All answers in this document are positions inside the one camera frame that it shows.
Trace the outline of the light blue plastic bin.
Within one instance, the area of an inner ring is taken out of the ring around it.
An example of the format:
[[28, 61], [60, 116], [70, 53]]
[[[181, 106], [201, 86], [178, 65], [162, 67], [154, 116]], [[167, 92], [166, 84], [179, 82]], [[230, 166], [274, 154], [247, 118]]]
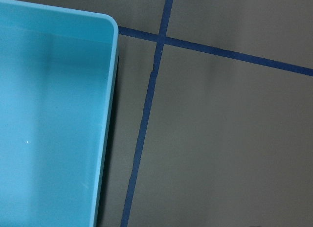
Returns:
[[111, 16], [0, 0], [1, 226], [96, 226], [117, 63]]

